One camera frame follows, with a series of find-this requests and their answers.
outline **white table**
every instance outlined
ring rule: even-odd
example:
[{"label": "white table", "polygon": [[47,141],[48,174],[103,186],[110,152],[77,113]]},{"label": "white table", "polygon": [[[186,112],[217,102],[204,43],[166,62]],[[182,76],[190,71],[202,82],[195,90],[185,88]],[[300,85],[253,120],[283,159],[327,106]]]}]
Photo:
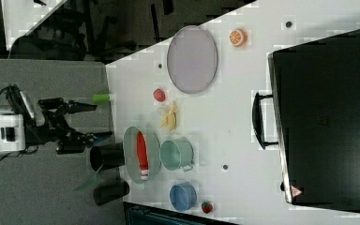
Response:
[{"label": "white table", "polygon": [[8,51],[17,38],[30,34],[67,0],[42,1],[46,7],[33,0],[1,0]]},{"label": "white table", "polygon": [[[292,21],[293,27],[285,28],[286,21]],[[249,35],[245,48],[234,48],[229,42],[229,34],[238,27]],[[162,167],[145,190],[130,183],[131,191],[124,201],[174,211],[170,187],[187,180],[196,188],[198,204],[186,214],[237,224],[360,224],[360,214],[287,204],[279,189],[279,151],[276,147],[263,151],[251,123],[254,94],[271,90],[267,55],[360,28],[360,1],[258,1],[201,28],[213,36],[218,52],[216,78],[203,93],[186,95],[173,86],[165,64],[170,39],[107,66],[110,90],[117,99],[112,105],[117,140],[123,140],[128,127],[152,127],[160,143],[184,136],[195,153],[193,171],[170,172]],[[157,128],[159,104],[153,91],[158,87],[166,89],[169,101],[175,99],[178,104],[178,127],[172,134]],[[274,141],[272,101],[265,103],[265,133],[268,141]],[[229,165],[228,171],[223,171],[223,164]],[[126,169],[120,171],[130,182]],[[204,214],[204,200],[212,201],[215,211]]]}]

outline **black dot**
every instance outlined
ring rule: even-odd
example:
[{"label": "black dot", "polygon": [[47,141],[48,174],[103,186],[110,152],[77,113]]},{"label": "black dot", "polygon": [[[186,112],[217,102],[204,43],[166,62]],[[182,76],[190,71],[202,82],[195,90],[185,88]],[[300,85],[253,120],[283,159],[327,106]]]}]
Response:
[{"label": "black dot", "polygon": [[293,22],[286,22],[285,25],[287,28],[291,28],[293,26]]}]

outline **orange slice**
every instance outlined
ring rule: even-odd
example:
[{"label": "orange slice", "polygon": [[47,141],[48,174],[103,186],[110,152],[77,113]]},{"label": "orange slice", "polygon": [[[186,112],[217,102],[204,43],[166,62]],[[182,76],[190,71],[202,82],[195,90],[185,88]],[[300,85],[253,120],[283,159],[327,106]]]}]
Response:
[{"label": "orange slice", "polygon": [[233,30],[230,34],[230,42],[233,46],[239,47],[247,42],[248,35],[241,29]]}]

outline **red strawberry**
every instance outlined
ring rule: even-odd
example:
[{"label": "red strawberry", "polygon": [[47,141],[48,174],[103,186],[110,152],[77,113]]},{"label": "red strawberry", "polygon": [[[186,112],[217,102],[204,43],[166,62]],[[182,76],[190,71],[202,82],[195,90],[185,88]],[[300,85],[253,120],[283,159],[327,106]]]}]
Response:
[{"label": "red strawberry", "polygon": [[165,92],[163,92],[161,89],[155,90],[154,98],[159,102],[164,101],[165,100]]},{"label": "red strawberry", "polygon": [[202,210],[203,210],[203,212],[204,212],[205,214],[208,214],[208,213],[212,212],[212,210],[213,210],[213,205],[212,205],[211,203],[209,203],[209,202],[204,202],[204,203],[202,204]]}]

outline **red object in bowl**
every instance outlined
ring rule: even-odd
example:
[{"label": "red object in bowl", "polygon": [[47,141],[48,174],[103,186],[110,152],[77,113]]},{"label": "red object in bowl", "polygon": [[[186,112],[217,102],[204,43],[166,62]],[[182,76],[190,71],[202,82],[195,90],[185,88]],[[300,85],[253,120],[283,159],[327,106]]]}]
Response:
[{"label": "red object in bowl", "polygon": [[159,101],[162,102],[165,100],[165,92],[163,92],[161,89],[157,89],[154,91],[154,98]]},{"label": "red object in bowl", "polygon": [[137,157],[139,158],[140,170],[142,171],[142,179],[148,176],[148,159],[145,139],[141,132],[137,133]]}]

